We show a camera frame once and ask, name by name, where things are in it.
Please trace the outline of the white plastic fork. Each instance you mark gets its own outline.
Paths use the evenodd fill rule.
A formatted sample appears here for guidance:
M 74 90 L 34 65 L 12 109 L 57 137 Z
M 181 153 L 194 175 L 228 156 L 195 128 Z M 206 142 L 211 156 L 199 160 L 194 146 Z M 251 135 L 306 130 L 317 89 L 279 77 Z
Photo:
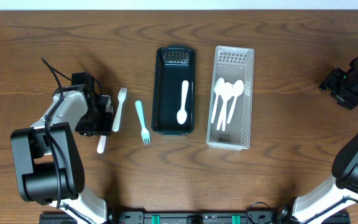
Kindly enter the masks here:
M 123 87 L 120 89 L 119 94 L 117 96 L 119 104 L 117 107 L 117 111 L 116 111 L 116 115 L 112 124 L 112 131 L 113 132 L 118 132 L 120 125 L 121 125 L 121 116 L 122 116 L 122 108 L 123 108 L 123 104 L 126 100 L 126 96 L 127 96 L 127 88 Z
M 111 132 L 111 117 L 112 117 L 112 106 L 110 103 L 106 105 L 106 112 L 105 112 L 105 125 L 104 125 L 104 134 L 101 134 L 98 147 L 97 147 L 97 153 L 102 154 L 106 148 L 107 143 L 107 136 L 110 135 Z

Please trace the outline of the mint green plastic fork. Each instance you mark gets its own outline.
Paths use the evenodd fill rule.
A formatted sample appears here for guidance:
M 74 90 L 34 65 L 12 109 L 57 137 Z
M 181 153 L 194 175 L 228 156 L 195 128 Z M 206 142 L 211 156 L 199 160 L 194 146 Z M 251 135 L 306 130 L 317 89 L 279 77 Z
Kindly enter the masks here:
M 146 128 L 145 125 L 145 117 L 144 117 L 144 110 L 142 106 L 142 102 L 140 100 L 135 101 L 135 109 L 137 111 L 137 115 L 141 125 L 141 137 L 144 144 L 150 144 L 151 138 L 149 130 Z

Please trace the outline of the white spoon wide handle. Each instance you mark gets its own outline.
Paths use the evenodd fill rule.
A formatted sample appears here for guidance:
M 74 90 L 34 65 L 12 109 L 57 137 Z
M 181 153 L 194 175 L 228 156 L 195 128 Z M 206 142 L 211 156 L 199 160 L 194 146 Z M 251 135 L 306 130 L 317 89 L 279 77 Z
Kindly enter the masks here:
M 185 105 L 186 105 L 186 97 L 188 94 L 188 87 L 189 87 L 189 82 L 187 80 L 182 81 L 182 84 L 181 84 L 181 105 L 180 105 L 180 109 L 177 112 L 178 124 L 184 124 L 187 119 L 187 112 L 185 109 Z

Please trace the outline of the white plastic spoon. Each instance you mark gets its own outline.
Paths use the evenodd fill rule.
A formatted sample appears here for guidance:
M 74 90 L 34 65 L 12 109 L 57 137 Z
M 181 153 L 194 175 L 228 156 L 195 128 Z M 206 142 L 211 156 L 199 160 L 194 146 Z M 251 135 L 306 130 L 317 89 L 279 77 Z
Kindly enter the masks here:
M 223 99 L 223 105 L 219 114 L 219 118 L 218 118 L 218 124 L 216 127 L 216 130 L 219 131 L 221 128 L 221 125 L 223 123 L 223 119 L 226 116 L 226 110 L 227 110 L 227 101 L 230 99 L 230 96 L 228 95 L 228 92 L 224 92 L 222 93 L 222 99 Z
M 237 80 L 233 85 L 232 85 L 232 96 L 233 96 L 233 102 L 231 105 L 231 109 L 229 111 L 229 116 L 227 119 L 227 124 L 229 124 L 231 122 L 232 116 L 234 114 L 234 110 L 236 107 L 236 101 L 237 98 L 242 95 L 244 91 L 244 82 L 242 80 Z
M 219 95 L 221 94 L 221 88 L 224 85 L 225 81 L 224 78 L 218 78 L 216 80 L 216 83 L 214 85 L 214 94 L 215 94 L 215 99 L 214 99 L 214 105 L 213 105 L 213 110 L 212 110 L 212 117 L 211 117 L 211 124 L 214 123 L 215 117 L 216 117 L 216 109 L 218 106 L 218 98 Z
M 219 114 L 218 118 L 218 124 L 217 124 L 217 130 L 225 131 L 226 130 L 226 113 L 227 113 L 227 103 L 232 97 L 232 84 L 229 82 L 226 82 L 223 85 L 222 91 L 221 91 L 221 97 L 223 99 L 222 108 Z

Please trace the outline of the clear plastic basket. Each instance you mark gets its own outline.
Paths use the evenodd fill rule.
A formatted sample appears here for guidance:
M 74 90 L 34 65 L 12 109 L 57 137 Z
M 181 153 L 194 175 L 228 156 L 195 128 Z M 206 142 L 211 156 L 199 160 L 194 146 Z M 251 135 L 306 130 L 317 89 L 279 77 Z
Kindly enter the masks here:
M 252 97 L 254 87 L 254 59 L 254 49 L 222 45 L 216 47 L 206 136 L 206 143 L 209 147 L 235 151 L 250 148 Z M 244 91 L 242 95 L 237 98 L 234 114 L 229 124 L 227 124 L 227 119 L 234 99 L 233 96 L 227 103 L 225 131 L 216 130 L 219 114 L 223 104 L 221 94 L 218 98 L 216 117 L 214 123 L 211 124 L 211 115 L 215 99 L 214 85 L 218 78 L 224 78 L 225 83 L 229 82 L 232 85 L 237 80 L 242 80 L 244 82 Z

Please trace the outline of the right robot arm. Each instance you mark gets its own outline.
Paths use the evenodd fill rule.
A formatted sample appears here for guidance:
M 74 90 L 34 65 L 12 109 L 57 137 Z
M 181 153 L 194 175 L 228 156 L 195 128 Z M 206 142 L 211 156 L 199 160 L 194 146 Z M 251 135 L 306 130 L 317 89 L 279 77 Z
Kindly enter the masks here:
M 348 71 L 336 68 L 320 84 L 342 107 L 358 105 L 358 56 Z M 358 204 L 358 133 L 338 152 L 331 175 L 310 193 L 294 199 L 277 213 L 276 223 L 337 223 L 337 212 Z

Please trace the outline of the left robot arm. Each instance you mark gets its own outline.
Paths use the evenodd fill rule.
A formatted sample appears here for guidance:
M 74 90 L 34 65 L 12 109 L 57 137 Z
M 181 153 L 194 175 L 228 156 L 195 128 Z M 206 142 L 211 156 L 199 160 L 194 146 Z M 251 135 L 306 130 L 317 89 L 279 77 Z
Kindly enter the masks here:
M 85 85 L 55 90 L 52 104 L 31 127 L 11 134 L 19 195 L 26 202 L 66 212 L 77 223 L 117 223 L 108 202 L 85 185 L 85 172 L 74 132 L 111 133 L 111 98 L 96 96 Z

